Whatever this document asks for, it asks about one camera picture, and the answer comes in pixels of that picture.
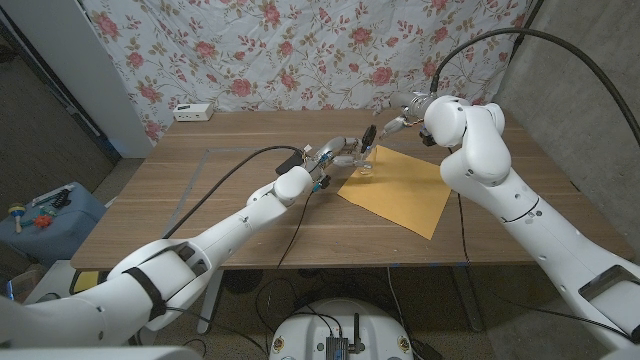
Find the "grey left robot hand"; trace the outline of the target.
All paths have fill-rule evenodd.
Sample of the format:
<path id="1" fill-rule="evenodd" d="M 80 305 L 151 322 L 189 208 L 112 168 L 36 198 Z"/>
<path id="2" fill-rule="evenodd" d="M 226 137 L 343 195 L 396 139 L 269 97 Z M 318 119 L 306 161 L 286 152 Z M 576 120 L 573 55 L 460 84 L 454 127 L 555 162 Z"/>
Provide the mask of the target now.
<path id="1" fill-rule="evenodd" d="M 331 177 L 326 174 L 330 165 L 337 167 L 355 167 L 369 174 L 373 170 L 373 163 L 367 159 L 372 150 L 359 138 L 335 137 L 321 147 L 313 156 L 304 156 L 303 167 L 311 175 L 312 191 L 326 189 Z"/>

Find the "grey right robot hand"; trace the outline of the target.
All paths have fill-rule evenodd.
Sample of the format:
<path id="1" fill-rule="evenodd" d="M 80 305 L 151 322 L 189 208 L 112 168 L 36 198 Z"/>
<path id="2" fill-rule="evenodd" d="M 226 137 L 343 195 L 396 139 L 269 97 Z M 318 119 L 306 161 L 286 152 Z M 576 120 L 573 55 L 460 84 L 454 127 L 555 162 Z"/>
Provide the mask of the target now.
<path id="1" fill-rule="evenodd" d="M 379 115 L 383 110 L 400 109 L 401 114 L 390 120 L 379 134 L 379 139 L 383 140 L 391 135 L 412 127 L 423 121 L 427 108 L 436 100 L 433 93 L 422 92 L 400 92 L 393 93 L 388 100 L 384 100 L 374 111 Z"/>

